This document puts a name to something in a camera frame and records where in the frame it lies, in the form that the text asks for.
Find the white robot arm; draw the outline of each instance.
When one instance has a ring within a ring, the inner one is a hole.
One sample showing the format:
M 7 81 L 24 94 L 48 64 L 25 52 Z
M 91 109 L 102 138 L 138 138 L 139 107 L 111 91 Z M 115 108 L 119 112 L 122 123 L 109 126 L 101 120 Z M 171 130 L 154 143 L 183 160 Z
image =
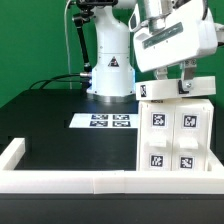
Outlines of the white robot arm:
M 164 79 L 137 84 L 137 99 L 215 94 L 214 77 L 194 79 L 196 59 L 214 54 L 218 46 L 206 0 L 138 0 L 129 28 L 135 32 L 134 48 L 140 70 L 153 70 L 157 79 Z M 181 79 L 166 80 L 167 67 L 176 64 L 181 65 Z M 150 93 L 147 96 L 143 94 L 146 91 Z
M 112 8 L 134 8 L 136 0 L 76 0 L 80 13 L 73 17 L 82 46 L 84 69 L 92 72 L 92 85 L 87 90 L 91 99 L 124 102 L 135 99 L 135 74 L 130 65 L 130 31 L 114 18 Z M 97 64 L 92 69 L 88 60 L 81 27 L 93 19 L 97 31 Z

